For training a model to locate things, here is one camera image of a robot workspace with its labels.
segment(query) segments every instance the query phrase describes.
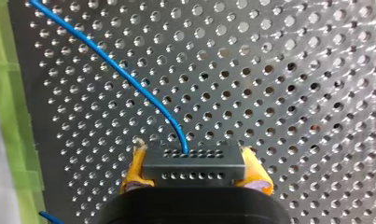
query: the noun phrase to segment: gray metal surface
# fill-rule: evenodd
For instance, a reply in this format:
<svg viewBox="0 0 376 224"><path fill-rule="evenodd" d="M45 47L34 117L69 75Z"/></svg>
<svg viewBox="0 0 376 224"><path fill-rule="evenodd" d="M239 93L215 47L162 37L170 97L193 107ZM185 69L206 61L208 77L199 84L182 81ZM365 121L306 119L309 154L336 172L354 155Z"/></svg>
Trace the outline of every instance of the gray metal surface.
<svg viewBox="0 0 376 224"><path fill-rule="evenodd" d="M252 146L292 223L376 223L376 1L44 1L175 113ZM10 1L48 210L95 222L132 140L176 141L128 83Z"/></svg>
<svg viewBox="0 0 376 224"><path fill-rule="evenodd" d="M237 141L192 147L189 154L160 141L149 148L142 175L159 187L232 187L234 180L244 179L245 165Z"/></svg>

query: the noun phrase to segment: perforated metal sheet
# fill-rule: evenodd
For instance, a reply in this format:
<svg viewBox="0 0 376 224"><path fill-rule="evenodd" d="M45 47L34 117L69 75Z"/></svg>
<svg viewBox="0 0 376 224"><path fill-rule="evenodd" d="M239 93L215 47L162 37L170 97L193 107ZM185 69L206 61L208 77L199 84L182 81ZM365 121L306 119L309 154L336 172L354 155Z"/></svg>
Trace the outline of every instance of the perforated metal sheet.
<svg viewBox="0 0 376 224"><path fill-rule="evenodd" d="M376 1L44 1L175 113L252 146L292 223L376 223ZM46 206L95 222L132 140L177 141L112 69L10 1Z"/></svg>

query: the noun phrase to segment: green edge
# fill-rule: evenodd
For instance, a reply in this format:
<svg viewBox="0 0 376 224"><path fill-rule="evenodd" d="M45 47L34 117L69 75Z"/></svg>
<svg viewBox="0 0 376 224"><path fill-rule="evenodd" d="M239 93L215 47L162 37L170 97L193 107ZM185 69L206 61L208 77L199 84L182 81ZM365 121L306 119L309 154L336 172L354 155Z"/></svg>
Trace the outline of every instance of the green edge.
<svg viewBox="0 0 376 224"><path fill-rule="evenodd" d="M0 125L22 224L46 223L43 182L7 9L0 0Z"/></svg>

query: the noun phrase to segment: black object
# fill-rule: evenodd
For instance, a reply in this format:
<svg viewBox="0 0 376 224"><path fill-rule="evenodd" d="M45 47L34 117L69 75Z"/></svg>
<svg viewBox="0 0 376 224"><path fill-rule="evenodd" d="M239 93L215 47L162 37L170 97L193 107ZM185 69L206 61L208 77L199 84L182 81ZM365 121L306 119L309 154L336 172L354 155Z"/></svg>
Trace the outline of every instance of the black object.
<svg viewBox="0 0 376 224"><path fill-rule="evenodd" d="M272 197L245 188L143 188L121 194L99 224L289 224Z"/></svg>
<svg viewBox="0 0 376 224"><path fill-rule="evenodd" d="M244 179L244 160L237 141L202 146L183 154L180 149L151 143L143 163L143 178L157 187L231 187Z"/></svg>

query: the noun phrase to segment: hole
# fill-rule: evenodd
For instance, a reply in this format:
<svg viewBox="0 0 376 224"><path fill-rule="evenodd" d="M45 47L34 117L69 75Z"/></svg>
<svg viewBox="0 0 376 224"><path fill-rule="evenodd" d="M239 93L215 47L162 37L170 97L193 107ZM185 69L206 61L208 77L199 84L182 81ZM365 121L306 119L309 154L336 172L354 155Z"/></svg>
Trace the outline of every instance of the hole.
<svg viewBox="0 0 376 224"><path fill-rule="evenodd" d="M287 114L288 114L289 116L292 116L292 115L296 114L297 111L298 111L298 110L297 110L296 107L293 106L293 105L287 108Z"/></svg>
<svg viewBox="0 0 376 224"><path fill-rule="evenodd" d="M252 118L253 114L254 114L254 112L251 109L246 109L244 111L244 118L246 118L246 119Z"/></svg>
<svg viewBox="0 0 376 224"><path fill-rule="evenodd" d="M252 136L254 136L254 130L253 129L245 130L245 137L252 137Z"/></svg>
<svg viewBox="0 0 376 224"><path fill-rule="evenodd" d="M186 103L189 102L190 100L191 100L191 97L190 97L188 94L184 94L184 95L182 96L182 99L181 99L182 103L184 103L184 104L186 104Z"/></svg>
<svg viewBox="0 0 376 224"><path fill-rule="evenodd" d="M219 173L219 174L217 174L216 178L218 178L218 179L224 179L225 178L225 174Z"/></svg>
<svg viewBox="0 0 376 224"><path fill-rule="evenodd" d="M208 54L207 54L207 51L205 51L205 50L200 50L198 53L197 53L197 59L199 60L199 61L203 61L203 60L205 60L205 59L207 59L208 58Z"/></svg>
<svg viewBox="0 0 376 224"><path fill-rule="evenodd" d="M160 20L160 13L158 11L152 12L152 14L150 15L150 19L152 21L159 21Z"/></svg>
<svg viewBox="0 0 376 224"><path fill-rule="evenodd" d="M240 86L240 82L237 81L237 80L234 80L234 81L231 83L231 86L232 86L232 88L237 88L237 87Z"/></svg>
<svg viewBox="0 0 376 224"><path fill-rule="evenodd" d="M274 115L274 109L271 107L267 108L264 115L266 115L266 117L271 117L272 115Z"/></svg>
<svg viewBox="0 0 376 224"><path fill-rule="evenodd" d="M200 16L202 14L202 6L200 6L200 5L194 6L193 9L192 9L192 13L195 16Z"/></svg>
<svg viewBox="0 0 376 224"><path fill-rule="evenodd" d="M196 173L190 173L190 175L188 176L190 179L196 179L197 177L197 174Z"/></svg>
<svg viewBox="0 0 376 224"><path fill-rule="evenodd" d="M216 34L217 35L224 35L228 31L225 25L218 25L216 27Z"/></svg>
<svg viewBox="0 0 376 224"><path fill-rule="evenodd" d="M214 173L209 173L208 174L208 179L214 179L215 178L215 174Z"/></svg>
<svg viewBox="0 0 376 224"><path fill-rule="evenodd" d="M336 123L335 125L333 125L333 132L334 133L339 133L342 131L342 125L339 124L339 123Z"/></svg>
<svg viewBox="0 0 376 224"><path fill-rule="evenodd" d="M168 77L161 77L160 78L160 84L161 84L161 86L167 85L169 82L170 82L170 80L168 79Z"/></svg>
<svg viewBox="0 0 376 224"><path fill-rule="evenodd" d="M296 64L295 63L289 63L287 66L286 66L286 70L289 71L289 72L293 72L295 71L297 68Z"/></svg>
<svg viewBox="0 0 376 224"><path fill-rule="evenodd" d="M265 90L264 90L264 95L265 96L271 96L274 94L274 88L273 87L267 87Z"/></svg>
<svg viewBox="0 0 376 224"><path fill-rule="evenodd" d="M186 83L186 82L188 82L188 76L187 75L181 75L180 77L179 77L179 82L180 83Z"/></svg>
<svg viewBox="0 0 376 224"><path fill-rule="evenodd" d="M171 17L173 19L178 19L181 17L181 14L182 14L182 11L179 7L175 7L172 11L171 11Z"/></svg>
<svg viewBox="0 0 376 224"><path fill-rule="evenodd" d="M176 173L175 172L172 172L171 175L170 175L171 179L176 179Z"/></svg>
<svg viewBox="0 0 376 224"><path fill-rule="evenodd" d="M199 173L199 179L205 179L205 173Z"/></svg>
<svg viewBox="0 0 376 224"><path fill-rule="evenodd" d="M205 30L203 28L197 28L197 30L194 32L194 36L198 39L203 38L205 35Z"/></svg>
<svg viewBox="0 0 376 224"><path fill-rule="evenodd" d="M215 10L215 12L221 12L221 11L225 10L225 7L226 6L223 2L217 2L214 5L214 10Z"/></svg>
<svg viewBox="0 0 376 224"><path fill-rule="evenodd" d="M319 91L319 89L321 89L321 86L318 83L314 82L313 84L311 84L310 89L311 91Z"/></svg>
<svg viewBox="0 0 376 224"><path fill-rule="evenodd" d="M264 74L266 74L266 75L271 74L273 70L274 70L274 68L272 67L272 65L266 65L264 67Z"/></svg>
<svg viewBox="0 0 376 224"><path fill-rule="evenodd" d="M238 26L238 31L239 31L240 33L245 33L246 31L248 31L248 29L249 29L249 24L248 24L248 22L246 22L246 21L242 21L242 22L240 22L240 24L239 24L239 26Z"/></svg>
<svg viewBox="0 0 376 224"><path fill-rule="evenodd" d="M291 94L291 93L293 93L294 91L296 91L296 88L295 88L294 85L289 85L289 86L287 87L287 89L286 89L286 92L287 92L288 94Z"/></svg>
<svg viewBox="0 0 376 224"><path fill-rule="evenodd" d="M271 27L272 27L272 21L269 20L269 19L264 19L261 24L260 24L261 28L263 30L269 30Z"/></svg>
<svg viewBox="0 0 376 224"><path fill-rule="evenodd" d="M210 112L205 112L204 113L204 116L203 116L203 119L205 120L205 121L208 121L208 120L210 120L212 118L212 114L210 113Z"/></svg>
<svg viewBox="0 0 376 224"><path fill-rule="evenodd" d="M234 131L232 130L227 130L225 131L225 138L232 138L232 136L234 135Z"/></svg>
<svg viewBox="0 0 376 224"><path fill-rule="evenodd" d="M174 34L175 41L182 41L185 38L185 34L182 31L176 31Z"/></svg>
<svg viewBox="0 0 376 224"><path fill-rule="evenodd" d="M164 35L156 34L153 38L153 42L155 42L155 44L162 44L164 42Z"/></svg>
<svg viewBox="0 0 376 224"><path fill-rule="evenodd" d="M210 93L205 92L205 93L202 94L202 101L203 101L203 102L208 101L210 98L211 98Z"/></svg>
<svg viewBox="0 0 376 224"><path fill-rule="evenodd" d="M249 90L249 89L245 89L244 91L243 91L243 98L248 98L248 97L250 97L252 95L252 91L251 90Z"/></svg>
<svg viewBox="0 0 376 224"><path fill-rule="evenodd" d="M206 73L201 73L201 74L200 74L200 77L199 77L199 81L203 82L203 81L207 80L208 77L209 77L208 74L206 74Z"/></svg>
<svg viewBox="0 0 376 224"><path fill-rule="evenodd" d="M219 51L217 52L217 56L219 58L226 58L230 55L230 51L228 49L225 49L225 48L221 48L219 49Z"/></svg>
<svg viewBox="0 0 376 224"><path fill-rule="evenodd" d="M229 91L223 91L222 92L222 100L227 100L231 97L231 93Z"/></svg>
<svg viewBox="0 0 376 224"><path fill-rule="evenodd" d="M137 25L141 22L141 17L138 15L138 14L134 14L132 15L132 17L130 18L130 22L133 24L133 25Z"/></svg>
<svg viewBox="0 0 376 224"><path fill-rule="evenodd" d="M251 74L251 69L250 68L243 68L243 70L242 70L243 77L247 77L250 74Z"/></svg>
<svg viewBox="0 0 376 224"><path fill-rule="evenodd" d="M225 111L223 114L223 119L230 119L232 116L231 112L229 110Z"/></svg>
<svg viewBox="0 0 376 224"><path fill-rule="evenodd" d="M237 5L237 8L243 9L246 6L248 6L248 1L247 0L237 0L236 5Z"/></svg>
<svg viewBox="0 0 376 224"><path fill-rule="evenodd" d="M161 55L158 57L156 62L158 63L158 65L164 65L167 63L167 58L164 55Z"/></svg>
<svg viewBox="0 0 376 224"><path fill-rule="evenodd" d="M320 129L319 125L316 125L316 124L314 124L310 127L310 133L319 133L320 130L321 129Z"/></svg>
<svg viewBox="0 0 376 224"><path fill-rule="evenodd" d="M251 49L249 48L248 45L242 45L239 50L241 56L247 55L250 51Z"/></svg>
<svg viewBox="0 0 376 224"><path fill-rule="evenodd" d="M342 111L342 109L344 108L343 104L340 103L340 102L337 102L336 104L333 105L333 109L336 111L336 112L340 112Z"/></svg>

